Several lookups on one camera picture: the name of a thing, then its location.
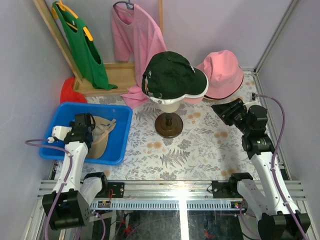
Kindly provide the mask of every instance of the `green shirt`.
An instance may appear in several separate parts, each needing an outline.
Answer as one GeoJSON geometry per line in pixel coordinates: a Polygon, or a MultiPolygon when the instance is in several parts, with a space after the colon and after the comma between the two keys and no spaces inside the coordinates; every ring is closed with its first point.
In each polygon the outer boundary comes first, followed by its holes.
{"type": "Polygon", "coordinates": [[[92,83],[95,89],[116,89],[116,85],[108,83],[104,63],[93,41],[89,41],[83,30],[86,24],[80,17],[75,18],[68,11],[63,11],[54,2],[54,7],[69,42],[69,47],[81,74],[92,83]]]}

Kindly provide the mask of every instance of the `floral tablecloth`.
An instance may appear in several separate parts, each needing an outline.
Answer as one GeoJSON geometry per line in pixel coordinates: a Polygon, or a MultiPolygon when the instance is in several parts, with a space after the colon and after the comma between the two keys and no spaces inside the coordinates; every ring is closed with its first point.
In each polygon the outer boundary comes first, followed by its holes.
{"type": "MultiPolygon", "coordinates": [[[[244,72],[241,87],[219,102],[203,99],[198,104],[181,103],[177,113],[183,121],[182,133],[173,139],[159,136],[154,124],[162,111],[148,101],[133,110],[126,152],[119,166],[84,163],[87,173],[104,171],[110,180],[226,180],[232,173],[258,174],[244,152],[241,132],[226,126],[211,108],[241,98],[245,103],[257,92],[251,72],[244,72]]],[[[125,105],[121,96],[88,97],[88,103],[125,105]]],[[[57,179],[62,167],[57,168],[57,179]]]]}

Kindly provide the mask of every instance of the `orange hanger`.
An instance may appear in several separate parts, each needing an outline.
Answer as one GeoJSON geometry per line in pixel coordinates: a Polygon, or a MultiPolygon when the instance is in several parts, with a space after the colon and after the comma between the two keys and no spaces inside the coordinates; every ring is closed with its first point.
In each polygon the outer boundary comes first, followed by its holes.
{"type": "MultiPolygon", "coordinates": [[[[56,4],[60,6],[62,11],[68,11],[69,13],[71,13],[75,17],[75,19],[78,18],[78,16],[68,6],[66,6],[62,3],[62,0],[59,0],[59,2],[56,2],[56,4]]],[[[58,14],[57,14],[56,10],[54,9],[54,7],[52,7],[52,16],[54,19],[58,18],[58,14]]],[[[66,24],[68,24],[73,29],[78,30],[78,28],[73,26],[71,23],[67,22],[66,24]]],[[[83,31],[84,31],[85,35],[87,36],[87,38],[89,39],[89,41],[92,42],[94,40],[94,38],[92,37],[91,33],[89,32],[89,30],[86,26],[83,27],[83,31]]]]}

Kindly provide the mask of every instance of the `clothes hanger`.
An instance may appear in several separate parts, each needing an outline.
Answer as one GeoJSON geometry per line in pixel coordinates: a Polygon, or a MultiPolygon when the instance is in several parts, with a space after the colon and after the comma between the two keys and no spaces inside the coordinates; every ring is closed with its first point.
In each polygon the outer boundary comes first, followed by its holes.
{"type": "MultiPolygon", "coordinates": [[[[75,19],[78,18],[78,16],[66,5],[64,5],[62,3],[62,0],[59,0],[59,2],[56,2],[55,4],[59,5],[60,9],[62,11],[68,11],[69,13],[71,13],[75,19]]],[[[52,16],[54,19],[57,19],[58,18],[58,14],[56,12],[56,10],[54,9],[54,7],[52,7],[52,16]]],[[[67,22],[66,24],[68,24],[70,27],[72,27],[73,29],[75,30],[78,30],[78,28],[76,28],[75,26],[73,26],[71,23],[67,22]]],[[[83,27],[83,31],[85,33],[85,35],[87,36],[87,38],[89,39],[90,42],[92,42],[94,40],[94,38],[92,37],[91,33],[89,32],[88,28],[85,26],[83,27]]]]}
{"type": "Polygon", "coordinates": [[[115,4],[113,4],[113,7],[115,7],[117,4],[125,4],[126,5],[126,8],[129,9],[129,10],[133,10],[134,9],[134,4],[130,2],[130,0],[128,1],[117,1],[115,4]]]}

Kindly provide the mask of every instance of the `gray wall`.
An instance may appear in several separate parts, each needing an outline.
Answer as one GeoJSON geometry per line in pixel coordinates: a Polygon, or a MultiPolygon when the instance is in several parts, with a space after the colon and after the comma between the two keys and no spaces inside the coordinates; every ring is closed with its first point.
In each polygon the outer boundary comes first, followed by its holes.
{"type": "Polygon", "coordinates": [[[44,136],[72,73],[32,0],[2,1],[0,22],[0,233],[18,240],[52,163],[24,141],[44,136]]]}
{"type": "MultiPolygon", "coordinates": [[[[320,1],[301,1],[259,73],[266,94],[285,109],[282,146],[320,231],[320,1]]],[[[281,113],[272,104],[280,130],[281,113]]]]}
{"type": "MultiPolygon", "coordinates": [[[[52,6],[55,0],[45,0],[52,6]]],[[[116,0],[63,0],[89,27],[104,62],[115,62],[110,12],[116,0]]],[[[158,0],[132,0],[158,22],[158,0]]],[[[197,66],[211,52],[233,51],[254,68],[291,0],[163,0],[169,51],[197,66]]]]}

